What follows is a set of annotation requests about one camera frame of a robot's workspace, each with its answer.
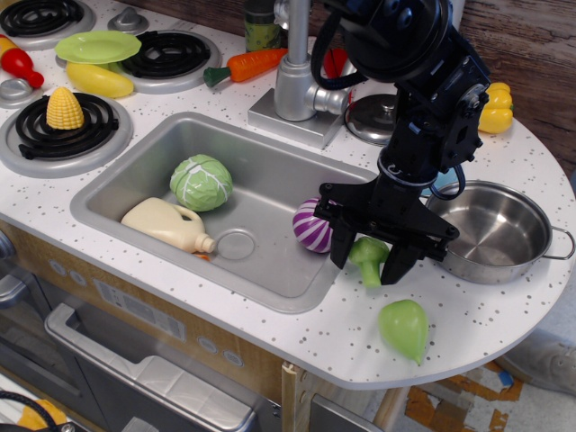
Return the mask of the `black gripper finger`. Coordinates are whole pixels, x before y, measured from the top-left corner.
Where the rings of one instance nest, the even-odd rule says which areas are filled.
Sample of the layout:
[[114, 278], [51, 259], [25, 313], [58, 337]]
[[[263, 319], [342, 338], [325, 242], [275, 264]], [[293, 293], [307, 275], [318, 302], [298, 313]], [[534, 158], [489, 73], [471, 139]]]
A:
[[359, 231], [359, 227], [355, 224], [350, 225], [345, 222], [331, 222], [330, 227], [333, 229], [330, 258], [339, 269], [342, 269], [356, 241], [356, 234]]
[[382, 285], [398, 283], [416, 262], [425, 256], [421, 248], [410, 244], [398, 243], [393, 246], [382, 270]]

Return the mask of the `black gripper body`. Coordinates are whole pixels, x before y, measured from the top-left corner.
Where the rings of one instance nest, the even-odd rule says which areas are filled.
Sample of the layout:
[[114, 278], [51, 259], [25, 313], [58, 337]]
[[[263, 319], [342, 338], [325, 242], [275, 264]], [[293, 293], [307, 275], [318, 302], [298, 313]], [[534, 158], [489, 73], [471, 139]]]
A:
[[355, 224], [359, 227], [356, 235], [387, 242], [391, 249], [398, 243], [410, 244], [421, 248], [424, 258], [442, 259], [459, 230], [422, 203], [420, 191], [384, 175], [364, 184], [324, 183], [314, 214], [329, 225]]

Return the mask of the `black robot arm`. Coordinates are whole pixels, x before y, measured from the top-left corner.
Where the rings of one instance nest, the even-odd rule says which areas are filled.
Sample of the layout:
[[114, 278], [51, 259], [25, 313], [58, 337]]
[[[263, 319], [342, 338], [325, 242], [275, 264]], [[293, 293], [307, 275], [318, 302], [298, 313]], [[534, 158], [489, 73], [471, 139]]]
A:
[[322, 184], [316, 215], [332, 228], [330, 257], [348, 260], [358, 234], [388, 243], [380, 280], [396, 284], [419, 260], [446, 256], [458, 229], [421, 201], [437, 176], [460, 170], [482, 144], [489, 70], [455, 29], [447, 1], [329, 1], [311, 55], [326, 90], [372, 79], [397, 90], [395, 126], [378, 176]]

